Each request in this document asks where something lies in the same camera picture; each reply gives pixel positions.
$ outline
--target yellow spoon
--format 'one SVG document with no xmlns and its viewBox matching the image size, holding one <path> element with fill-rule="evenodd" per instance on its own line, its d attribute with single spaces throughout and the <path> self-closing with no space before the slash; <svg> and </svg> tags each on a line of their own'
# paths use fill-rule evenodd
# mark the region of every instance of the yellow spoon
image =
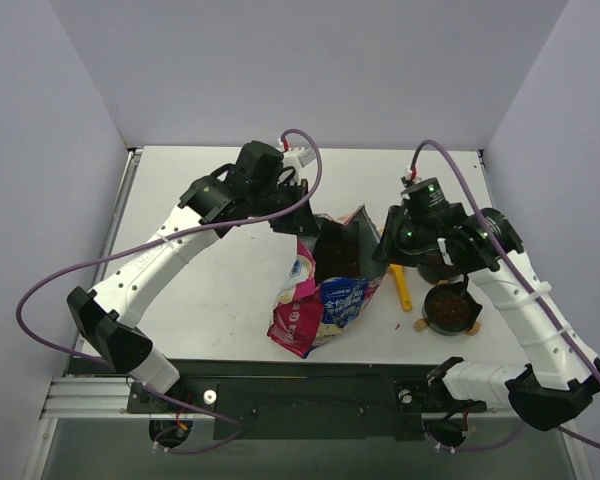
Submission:
<svg viewBox="0 0 600 480">
<path fill-rule="evenodd" d="M 411 311 L 411 295 L 409 295 L 409 288 L 407 287 L 407 279 L 404 276 L 404 267 L 402 265 L 389 265 L 389 272 L 396 281 L 396 289 L 398 290 L 398 297 L 400 297 L 400 306 L 405 312 Z"/>
</svg>

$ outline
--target brown food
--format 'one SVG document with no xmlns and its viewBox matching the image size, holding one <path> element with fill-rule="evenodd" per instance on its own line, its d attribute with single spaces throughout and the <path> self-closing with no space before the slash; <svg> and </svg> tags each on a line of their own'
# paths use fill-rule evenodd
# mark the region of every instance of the brown food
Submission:
<svg viewBox="0 0 600 480">
<path fill-rule="evenodd" d="M 360 248 L 356 243 L 332 235 L 323 235 L 313 251 L 316 283 L 332 277 L 360 277 Z"/>
<path fill-rule="evenodd" d="M 471 323 L 471 305 L 456 292 L 441 290 L 426 305 L 432 323 L 449 331 L 460 331 Z"/>
</svg>

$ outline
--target gray wall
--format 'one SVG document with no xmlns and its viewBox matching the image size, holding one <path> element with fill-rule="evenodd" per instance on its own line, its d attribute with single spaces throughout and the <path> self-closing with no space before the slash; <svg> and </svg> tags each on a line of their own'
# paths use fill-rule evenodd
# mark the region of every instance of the gray wall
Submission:
<svg viewBox="0 0 600 480">
<path fill-rule="evenodd" d="M 484 147 L 566 0 L 52 0 L 132 145 Z"/>
<path fill-rule="evenodd" d="M 556 303 L 600 353 L 600 1 L 569 2 L 487 148 L 487 173 Z M 600 395 L 579 425 L 600 440 Z"/>
<path fill-rule="evenodd" d="M 60 22 L 45 0 L 0 1 L 0 479 L 19 478 L 62 355 L 16 327 L 18 298 L 42 276 L 98 255 L 126 159 Z M 63 299 L 93 272 L 60 280 L 26 315 L 65 344 Z"/>
</svg>

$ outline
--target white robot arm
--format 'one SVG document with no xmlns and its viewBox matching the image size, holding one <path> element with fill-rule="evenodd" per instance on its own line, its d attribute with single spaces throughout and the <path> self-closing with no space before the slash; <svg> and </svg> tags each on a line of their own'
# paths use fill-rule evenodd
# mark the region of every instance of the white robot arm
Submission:
<svg viewBox="0 0 600 480">
<path fill-rule="evenodd" d="M 148 240 L 156 247 L 132 257 L 88 292 L 74 289 L 67 298 L 80 333 L 118 373 L 129 373 L 165 393 L 179 379 L 177 369 L 138 330 L 151 302 L 196 255 L 229 229 L 206 230 L 175 240 L 168 235 L 204 223 L 240 220 L 279 211 L 306 193 L 301 179 L 313 150 L 280 152 L 260 142 L 246 144 L 236 164 L 225 165 L 191 185 Z M 223 180 L 219 177 L 226 174 Z M 276 232 L 311 235 L 317 225 L 308 203 L 271 222 Z"/>
<path fill-rule="evenodd" d="M 563 333 L 570 335 L 599 373 L 600 357 L 553 303 L 550 285 L 538 280 L 511 224 L 497 210 L 482 210 L 491 233 L 504 248 L 505 259 L 495 251 L 476 216 L 468 217 L 460 203 L 445 199 L 437 179 L 404 182 L 402 205 L 389 209 L 374 258 L 414 267 L 439 255 L 441 262 L 455 265 L 493 302 L 529 358 L 526 366 L 502 366 L 453 357 L 429 375 L 432 392 L 438 387 L 434 395 L 513 408 L 539 430 L 575 418 L 600 391 L 600 384 Z M 507 263 L 530 282 L 534 293 L 527 293 Z M 559 329 L 536 301 L 538 297 L 555 314 Z"/>
</svg>

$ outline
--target snack bag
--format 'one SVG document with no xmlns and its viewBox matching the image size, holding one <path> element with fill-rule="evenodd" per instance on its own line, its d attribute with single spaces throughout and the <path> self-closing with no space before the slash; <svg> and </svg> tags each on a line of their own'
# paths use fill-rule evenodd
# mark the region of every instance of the snack bag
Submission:
<svg viewBox="0 0 600 480">
<path fill-rule="evenodd" d="M 388 268 L 371 259 L 380 235 L 364 206 L 342 223 L 318 215 L 316 222 L 317 238 L 297 237 L 296 261 L 267 332 L 302 358 L 354 323 Z"/>
</svg>

